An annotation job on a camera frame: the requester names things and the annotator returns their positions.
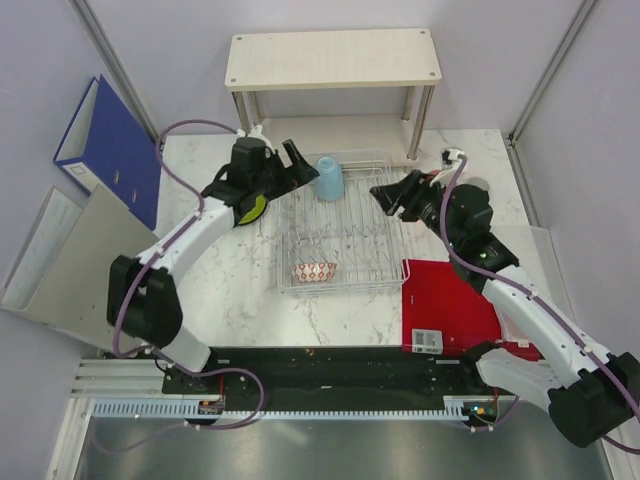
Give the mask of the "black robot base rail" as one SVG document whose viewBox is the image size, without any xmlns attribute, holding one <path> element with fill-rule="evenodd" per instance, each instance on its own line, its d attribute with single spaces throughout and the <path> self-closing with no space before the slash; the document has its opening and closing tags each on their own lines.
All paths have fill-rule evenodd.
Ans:
<svg viewBox="0 0 640 480">
<path fill-rule="evenodd" d="M 195 378 L 170 368 L 165 394 L 221 394 L 241 410 L 382 410 L 444 406 L 447 397 L 492 399 L 493 388 L 463 357 L 404 352 L 398 346 L 218 348 Z"/>
</svg>

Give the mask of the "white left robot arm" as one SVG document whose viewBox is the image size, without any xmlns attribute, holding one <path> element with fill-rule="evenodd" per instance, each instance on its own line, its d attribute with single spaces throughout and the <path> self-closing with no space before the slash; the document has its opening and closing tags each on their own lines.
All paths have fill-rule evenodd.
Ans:
<svg viewBox="0 0 640 480">
<path fill-rule="evenodd" d="M 118 256 L 111 264 L 107 321 L 114 333 L 143 341 L 185 370 L 185 382 L 208 393 L 219 382 L 219 369 L 209 363 L 210 347 L 185 326 L 177 287 L 194 263 L 218 239 L 255 208 L 315 180 L 319 173 L 294 141 L 283 149 L 291 163 L 265 140 L 240 137 L 230 160 L 197 195 L 198 204 L 163 239 L 137 256 Z"/>
</svg>

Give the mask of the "green plastic plate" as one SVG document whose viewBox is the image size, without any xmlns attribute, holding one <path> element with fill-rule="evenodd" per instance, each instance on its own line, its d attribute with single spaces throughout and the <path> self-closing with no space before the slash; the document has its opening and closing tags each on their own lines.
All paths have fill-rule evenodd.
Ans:
<svg viewBox="0 0 640 480">
<path fill-rule="evenodd" d="M 239 225 L 250 225 L 258 221 L 265 214 L 267 208 L 268 200 L 263 195 L 258 196 L 255 199 L 253 208 L 242 217 L 242 219 L 239 221 Z"/>
</svg>

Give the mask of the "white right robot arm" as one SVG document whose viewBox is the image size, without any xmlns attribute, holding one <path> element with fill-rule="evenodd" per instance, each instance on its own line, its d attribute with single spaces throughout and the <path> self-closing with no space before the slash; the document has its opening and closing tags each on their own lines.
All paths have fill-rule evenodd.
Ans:
<svg viewBox="0 0 640 480">
<path fill-rule="evenodd" d="M 413 170 L 369 192 L 386 215 L 424 223 L 443 242 L 457 276 L 506 314 L 542 356 L 527 361 L 485 342 L 458 368 L 465 391 L 506 390 L 545 411 L 581 448 L 638 419 L 638 359 L 629 352 L 611 353 L 537 293 L 519 259 L 491 230 L 486 190 L 442 185 L 436 176 Z"/>
</svg>

